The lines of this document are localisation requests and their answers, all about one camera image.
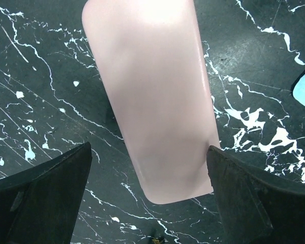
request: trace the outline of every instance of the pink object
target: pink object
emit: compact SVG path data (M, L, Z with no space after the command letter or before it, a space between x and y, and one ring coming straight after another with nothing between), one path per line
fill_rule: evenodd
M193 0L89 0L82 23L148 200L211 193L219 138Z

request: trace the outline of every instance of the marble countertop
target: marble countertop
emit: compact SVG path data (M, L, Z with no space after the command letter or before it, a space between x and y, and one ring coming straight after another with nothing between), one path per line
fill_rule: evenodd
M220 243L214 196L144 196L81 26L85 0L0 0L0 178L89 141L72 243ZM221 147L305 184L305 0L195 1Z

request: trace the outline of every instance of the black marble surface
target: black marble surface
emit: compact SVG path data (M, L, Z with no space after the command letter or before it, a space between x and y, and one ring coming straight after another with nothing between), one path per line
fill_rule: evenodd
M0 0L0 178L93 147L72 243L220 243L213 195L147 201L81 25L85 0ZM221 147L305 184L305 0L198 0Z

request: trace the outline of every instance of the black table surface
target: black table surface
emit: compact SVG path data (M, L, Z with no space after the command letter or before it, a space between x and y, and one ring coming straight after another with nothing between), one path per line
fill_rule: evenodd
M85 0L0 0L0 178L89 141L72 243L220 243L214 196L144 196L81 25ZM305 184L305 0L195 1L221 148Z

